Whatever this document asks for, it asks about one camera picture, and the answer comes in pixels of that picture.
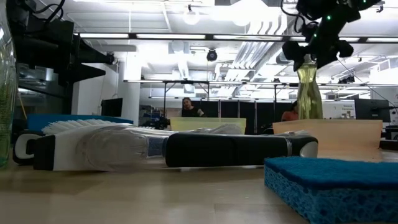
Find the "green glass bottle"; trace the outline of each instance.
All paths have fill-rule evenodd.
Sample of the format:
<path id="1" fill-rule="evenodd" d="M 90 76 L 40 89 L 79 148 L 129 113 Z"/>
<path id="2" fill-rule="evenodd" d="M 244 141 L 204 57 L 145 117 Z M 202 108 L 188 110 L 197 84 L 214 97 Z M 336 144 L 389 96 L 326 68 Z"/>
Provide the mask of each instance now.
<path id="1" fill-rule="evenodd" d="M 317 84 L 317 64 L 309 55 L 304 64 L 297 70 L 300 84 L 298 86 L 297 104 L 299 119 L 323 119 L 322 98 Z"/>
<path id="2" fill-rule="evenodd" d="M 7 22 L 6 0 L 0 0 L 0 169 L 7 166 L 16 90 L 14 46 Z"/>

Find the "sponge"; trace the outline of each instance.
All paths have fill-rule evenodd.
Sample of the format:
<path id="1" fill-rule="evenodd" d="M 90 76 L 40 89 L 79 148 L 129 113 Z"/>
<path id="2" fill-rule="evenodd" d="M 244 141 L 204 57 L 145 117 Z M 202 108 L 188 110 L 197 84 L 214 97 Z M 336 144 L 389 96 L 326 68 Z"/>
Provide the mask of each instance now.
<path id="1" fill-rule="evenodd" d="M 398 163 L 279 157 L 264 182 L 312 224 L 398 222 Z"/>

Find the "desk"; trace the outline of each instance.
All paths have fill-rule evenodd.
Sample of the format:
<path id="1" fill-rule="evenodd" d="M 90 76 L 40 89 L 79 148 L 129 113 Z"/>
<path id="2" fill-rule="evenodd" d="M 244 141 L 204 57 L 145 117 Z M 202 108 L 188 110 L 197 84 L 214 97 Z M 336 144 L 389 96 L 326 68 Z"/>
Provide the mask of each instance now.
<path id="1" fill-rule="evenodd" d="M 129 174 L 11 167 L 0 172 L 0 220 L 7 224 L 307 223 L 264 186 L 262 168 L 240 167 Z"/>

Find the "black monitor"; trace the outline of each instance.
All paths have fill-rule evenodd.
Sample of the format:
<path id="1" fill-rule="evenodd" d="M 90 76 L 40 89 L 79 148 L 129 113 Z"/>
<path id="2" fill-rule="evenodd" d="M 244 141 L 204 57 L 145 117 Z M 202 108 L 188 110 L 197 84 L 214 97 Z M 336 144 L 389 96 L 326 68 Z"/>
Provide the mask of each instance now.
<path id="1" fill-rule="evenodd" d="M 356 119 L 376 119 L 390 123 L 390 109 L 387 100 L 355 99 Z"/>
<path id="2" fill-rule="evenodd" d="M 112 100 L 103 100 L 101 102 L 101 115 L 102 116 L 112 116 L 121 117 L 122 116 L 122 105 L 123 98 L 117 98 Z"/>

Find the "woman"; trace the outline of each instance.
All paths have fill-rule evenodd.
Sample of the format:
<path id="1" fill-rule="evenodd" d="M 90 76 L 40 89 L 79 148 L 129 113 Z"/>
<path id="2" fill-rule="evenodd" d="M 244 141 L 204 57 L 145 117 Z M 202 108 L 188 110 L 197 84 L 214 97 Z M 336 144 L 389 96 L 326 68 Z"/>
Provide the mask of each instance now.
<path id="1" fill-rule="evenodd" d="M 290 111 L 285 111 L 282 115 L 282 121 L 295 121 L 299 119 L 299 108 L 297 100 L 292 104 Z"/>
<path id="2" fill-rule="evenodd" d="M 182 100 L 183 108 L 181 116 L 184 118 L 203 117 L 205 114 L 200 108 L 192 106 L 192 101 L 189 97 Z"/>

